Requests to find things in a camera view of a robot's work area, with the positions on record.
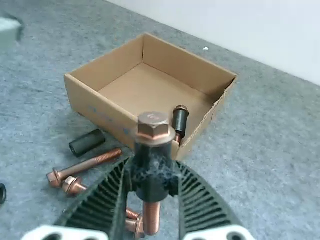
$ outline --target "white object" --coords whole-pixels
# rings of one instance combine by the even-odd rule
[[[0,51],[11,47],[20,34],[21,24],[17,20],[0,17]]]
[[[320,1],[108,1],[320,85]]]
[[[251,233],[242,226],[230,225],[203,231],[190,232],[183,240],[255,240]]]
[[[23,236],[21,240],[109,240],[102,231],[63,226],[42,225]]]

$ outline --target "bolt with black sleeve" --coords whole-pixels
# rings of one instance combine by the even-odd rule
[[[189,111],[184,105],[178,105],[173,110],[172,127],[175,129],[174,140],[178,142],[179,145],[186,135],[188,116]]]
[[[155,235],[159,231],[160,202],[169,195],[173,176],[171,146],[175,134],[166,114],[145,112],[138,116],[130,175],[132,189],[143,201],[146,235]]]

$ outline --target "black rubber sleeve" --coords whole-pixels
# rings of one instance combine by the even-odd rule
[[[105,141],[106,138],[102,131],[96,129],[70,142],[69,147],[73,155],[81,157],[85,153],[103,144]]]

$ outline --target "cardboard box flap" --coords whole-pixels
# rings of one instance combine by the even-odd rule
[[[149,34],[144,36],[142,61],[207,96],[216,95],[217,90],[225,89],[236,77],[220,66]]]
[[[110,53],[70,73],[95,91],[99,91],[142,62],[144,37],[127,42]]]

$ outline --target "gray carpet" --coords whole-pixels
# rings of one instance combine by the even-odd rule
[[[95,126],[70,109],[63,74],[144,32],[239,75],[185,162],[255,238],[320,238],[320,87],[103,0],[2,0],[0,9],[26,24],[21,44],[0,55],[0,183],[7,186],[2,240],[52,224],[73,202],[49,187],[46,173],[78,163],[68,142]],[[81,160],[120,146],[110,135],[107,142]],[[84,183],[109,167],[81,174]],[[177,239],[175,204],[164,201],[160,231],[147,239]],[[141,209],[133,195],[129,205]]]

